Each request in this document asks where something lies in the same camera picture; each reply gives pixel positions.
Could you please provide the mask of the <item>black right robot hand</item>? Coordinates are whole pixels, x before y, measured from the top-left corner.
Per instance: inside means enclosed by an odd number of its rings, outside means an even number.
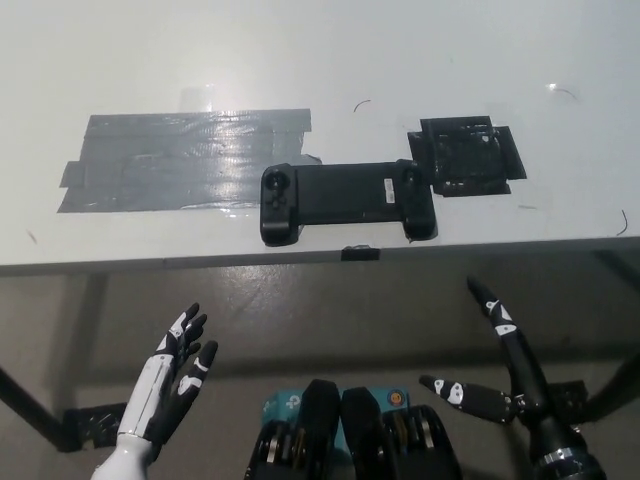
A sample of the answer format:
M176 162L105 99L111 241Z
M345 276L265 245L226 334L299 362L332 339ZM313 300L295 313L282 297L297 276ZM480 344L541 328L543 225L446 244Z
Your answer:
M428 374L419 383L467 415L501 425L519 420L529 432L530 458L535 464L567 462L583 455L584 439L561 419L541 366L504 303L474 277L467 279L467 287L498 339L511 391Z

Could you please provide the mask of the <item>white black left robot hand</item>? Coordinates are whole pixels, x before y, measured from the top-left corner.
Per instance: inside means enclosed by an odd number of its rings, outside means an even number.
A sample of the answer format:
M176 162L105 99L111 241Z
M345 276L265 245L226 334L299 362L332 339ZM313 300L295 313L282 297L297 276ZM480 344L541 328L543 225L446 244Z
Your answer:
M200 344L207 315L200 305L184 310L147 359L120 422L118 433L155 447L168 442L206 380L218 343Z

